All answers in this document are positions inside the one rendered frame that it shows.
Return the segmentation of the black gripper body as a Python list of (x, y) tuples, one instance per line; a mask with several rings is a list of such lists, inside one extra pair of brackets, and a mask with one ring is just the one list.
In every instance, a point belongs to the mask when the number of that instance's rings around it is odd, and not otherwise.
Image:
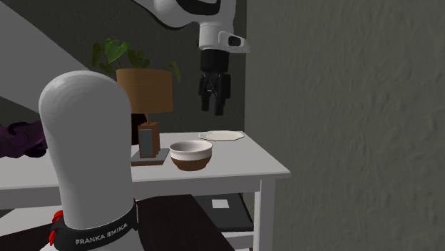
[(205, 49), (200, 54), (200, 70), (203, 75), (209, 73), (222, 73), (230, 75), (229, 70), (230, 53), (218, 49)]

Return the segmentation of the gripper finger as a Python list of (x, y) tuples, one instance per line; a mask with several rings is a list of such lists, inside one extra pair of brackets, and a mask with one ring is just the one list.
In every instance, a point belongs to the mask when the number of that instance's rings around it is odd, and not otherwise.
[(227, 99), (230, 99), (231, 75), (219, 73), (212, 80), (213, 94), (215, 96), (215, 115), (222, 116)]
[(209, 111), (210, 97), (213, 94), (213, 84), (210, 76), (203, 74), (200, 76), (198, 95), (201, 98), (201, 110)]

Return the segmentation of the white octagonal plate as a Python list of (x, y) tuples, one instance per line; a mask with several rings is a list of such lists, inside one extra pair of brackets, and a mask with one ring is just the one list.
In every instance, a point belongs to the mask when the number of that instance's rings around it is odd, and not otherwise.
[(211, 130), (198, 134), (199, 139), (209, 141), (234, 141), (244, 138), (245, 135), (239, 131), (232, 130)]

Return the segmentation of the brown table lamp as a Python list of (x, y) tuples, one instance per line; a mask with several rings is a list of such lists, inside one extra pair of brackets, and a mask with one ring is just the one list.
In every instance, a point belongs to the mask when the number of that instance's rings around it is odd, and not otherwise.
[(143, 114), (146, 122), (138, 126), (138, 150), (131, 157), (132, 166), (162, 165), (169, 153), (160, 146), (160, 124), (153, 113), (173, 110), (172, 73), (150, 68), (122, 68), (116, 71), (118, 84), (126, 91), (132, 114)]

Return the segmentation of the white and brown bowl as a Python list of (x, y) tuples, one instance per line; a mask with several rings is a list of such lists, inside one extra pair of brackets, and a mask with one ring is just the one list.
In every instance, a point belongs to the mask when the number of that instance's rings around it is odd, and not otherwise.
[(183, 171), (202, 170), (212, 158), (213, 145), (204, 140), (184, 140), (173, 143), (170, 157), (178, 169)]

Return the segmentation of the white side table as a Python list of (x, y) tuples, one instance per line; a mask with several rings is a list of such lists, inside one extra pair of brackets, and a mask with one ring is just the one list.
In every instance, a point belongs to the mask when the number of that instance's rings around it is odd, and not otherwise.
[[(214, 142), (210, 162), (199, 171), (181, 171), (171, 159), (131, 171), (137, 200), (157, 195), (254, 193), (254, 230), (229, 232), (225, 238), (235, 249), (272, 251), (275, 181), (288, 178), (290, 171), (248, 135)], [(0, 158), (0, 210), (10, 211), (0, 217), (0, 236), (48, 224), (60, 208), (49, 155)]]

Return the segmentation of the green potted plant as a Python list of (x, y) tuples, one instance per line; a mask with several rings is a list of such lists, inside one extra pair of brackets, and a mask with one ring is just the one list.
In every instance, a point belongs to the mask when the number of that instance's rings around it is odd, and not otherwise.
[[(150, 60), (145, 57), (142, 49), (131, 49), (127, 41), (119, 41), (116, 38), (107, 38), (104, 43), (94, 43), (91, 65), (93, 68), (99, 68), (101, 73), (114, 78), (116, 78), (116, 71), (122, 68), (159, 69), (150, 67)], [(172, 73), (172, 85), (174, 78), (181, 80), (180, 69), (175, 61), (171, 61), (160, 70)], [(138, 144), (138, 126), (144, 122), (146, 122), (146, 117), (143, 114), (131, 113), (131, 140), (134, 145)]]

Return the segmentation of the black book with white label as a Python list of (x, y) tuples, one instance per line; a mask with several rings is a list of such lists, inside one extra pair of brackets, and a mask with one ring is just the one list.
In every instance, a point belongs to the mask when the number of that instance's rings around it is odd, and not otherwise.
[(241, 193), (200, 195), (195, 200), (221, 232), (251, 232), (253, 220)]

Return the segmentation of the dark robot stand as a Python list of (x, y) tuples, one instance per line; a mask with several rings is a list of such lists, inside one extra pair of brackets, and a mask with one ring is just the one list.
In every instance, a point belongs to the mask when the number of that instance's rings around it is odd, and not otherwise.
[[(148, 198), (137, 206), (145, 251), (235, 251), (192, 195)], [(39, 251), (60, 209), (17, 209), (0, 218), (0, 251)]]

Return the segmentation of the purple twisted object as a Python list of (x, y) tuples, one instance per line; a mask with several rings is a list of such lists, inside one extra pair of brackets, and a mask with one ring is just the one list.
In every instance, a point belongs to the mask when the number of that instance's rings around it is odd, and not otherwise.
[(0, 125), (0, 158), (40, 158), (48, 149), (41, 121)]

